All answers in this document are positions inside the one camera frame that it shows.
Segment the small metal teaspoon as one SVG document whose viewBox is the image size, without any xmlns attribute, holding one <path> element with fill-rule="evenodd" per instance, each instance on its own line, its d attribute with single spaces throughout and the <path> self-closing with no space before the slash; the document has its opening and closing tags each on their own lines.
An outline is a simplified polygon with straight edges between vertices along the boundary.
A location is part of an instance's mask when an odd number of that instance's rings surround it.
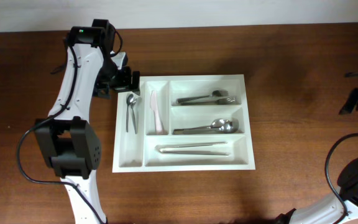
<svg viewBox="0 0 358 224">
<path fill-rule="evenodd" d="M 132 111 L 132 124 L 133 124 L 133 127 L 134 127 L 134 132 L 135 134 L 138 133 L 138 130 L 137 130 L 137 121 L 136 121 L 136 115 L 135 115 L 135 105 L 137 103 L 137 98 L 134 99 L 131 103 L 131 111 Z"/>
<path fill-rule="evenodd" d="M 135 100 L 134 95 L 131 93 L 129 95 L 127 95 L 126 98 L 126 105 L 127 105 L 127 109 L 126 109 L 126 132 L 129 132 L 129 107 L 132 104 L 132 102 Z"/>
</svg>

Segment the large metal spoon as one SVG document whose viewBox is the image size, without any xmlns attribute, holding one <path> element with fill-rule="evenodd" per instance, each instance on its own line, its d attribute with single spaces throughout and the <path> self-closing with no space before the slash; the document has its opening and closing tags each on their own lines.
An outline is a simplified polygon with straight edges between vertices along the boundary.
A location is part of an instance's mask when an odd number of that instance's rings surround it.
<svg viewBox="0 0 358 224">
<path fill-rule="evenodd" d="M 227 123 L 228 119 L 215 119 L 210 125 L 199 126 L 195 128 L 184 128 L 184 129 L 174 129 L 173 134 L 183 134 L 185 131 L 199 131 L 204 129 L 220 128 L 222 125 Z"/>
<path fill-rule="evenodd" d="M 237 121 L 228 121 L 220 128 L 212 128 L 212 129 L 204 129 L 199 131 L 185 131 L 183 134 L 198 134 L 198 133 L 206 133 L 206 132 L 217 132 L 224 134 L 235 133 L 239 129 L 239 123 Z"/>
</svg>

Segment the metal fork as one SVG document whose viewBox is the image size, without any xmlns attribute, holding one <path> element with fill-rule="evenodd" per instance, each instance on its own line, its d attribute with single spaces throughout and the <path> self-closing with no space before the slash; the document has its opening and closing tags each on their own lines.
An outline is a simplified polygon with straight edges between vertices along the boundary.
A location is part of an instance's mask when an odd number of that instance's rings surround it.
<svg viewBox="0 0 358 224">
<path fill-rule="evenodd" d="M 190 105 L 236 105 L 237 98 L 235 96 L 225 97 L 218 100 L 198 101 L 198 102 L 184 102 L 180 103 L 183 106 Z"/>
<path fill-rule="evenodd" d="M 202 96 L 192 96 L 192 97 L 187 97 L 187 98 L 178 98 L 176 99 L 176 103 L 181 104 L 187 101 L 192 101 L 192 100 L 198 100 L 201 98 L 209 98 L 209 97 L 220 97 L 220 96 L 228 96 L 229 92 L 226 90 L 214 90 L 212 91 L 209 95 L 202 95 Z"/>
</svg>

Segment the pink plastic knife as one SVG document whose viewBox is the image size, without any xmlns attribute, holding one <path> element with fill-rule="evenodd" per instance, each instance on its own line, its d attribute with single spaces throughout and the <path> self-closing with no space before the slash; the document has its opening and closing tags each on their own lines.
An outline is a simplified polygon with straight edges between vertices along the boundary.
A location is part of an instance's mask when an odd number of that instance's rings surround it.
<svg viewBox="0 0 358 224">
<path fill-rule="evenodd" d="M 159 110 L 158 110 L 157 93 L 154 90 L 152 90 L 151 96 L 150 96 L 150 109 L 154 113 L 156 135 L 165 134 L 165 131 L 163 128 L 163 123 L 160 118 L 160 114 L 159 114 Z"/>
</svg>

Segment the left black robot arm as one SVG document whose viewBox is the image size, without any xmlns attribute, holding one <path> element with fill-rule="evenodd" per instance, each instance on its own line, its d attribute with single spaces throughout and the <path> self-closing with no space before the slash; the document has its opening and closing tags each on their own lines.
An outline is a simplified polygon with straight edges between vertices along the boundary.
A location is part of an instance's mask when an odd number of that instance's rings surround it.
<svg viewBox="0 0 358 224">
<path fill-rule="evenodd" d="M 68 192 L 76 223 L 108 221 L 96 183 L 102 150 L 89 122 L 91 100 L 109 98 L 111 90 L 140 93 L 140 73 L 127 66 L 126 53 L 113 50 L 118 36 L 106 19 L 71 28 L 64 40 L 67 59 L 57 100 L 33 128 L 46 166 Z"/>
</svg>

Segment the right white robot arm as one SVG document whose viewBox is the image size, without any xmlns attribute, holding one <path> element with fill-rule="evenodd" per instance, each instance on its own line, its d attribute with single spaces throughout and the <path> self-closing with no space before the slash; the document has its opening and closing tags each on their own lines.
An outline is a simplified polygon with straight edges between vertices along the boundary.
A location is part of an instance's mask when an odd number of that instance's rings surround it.
<svg viewBox="0 0 358 224">
<path fill-rule="evenodd" d="M 349 114 L 358 111 L 358 88 L 351 91 L 339 114 Z M 301 209 L 292 209 L 286 214 L 279 214 L 274 223 L 346 223 L 358 219 L 358 158 L 352 160 L 341 171 L 335 188 L 329 177 L 329 162 L 334 150 L 340 143 L 350 138 L 358 138 L 358 133 L 352 133 L 338 139 L 326 156 L 324 174 L 331 193 L 320 201 Z"/>
</svg>

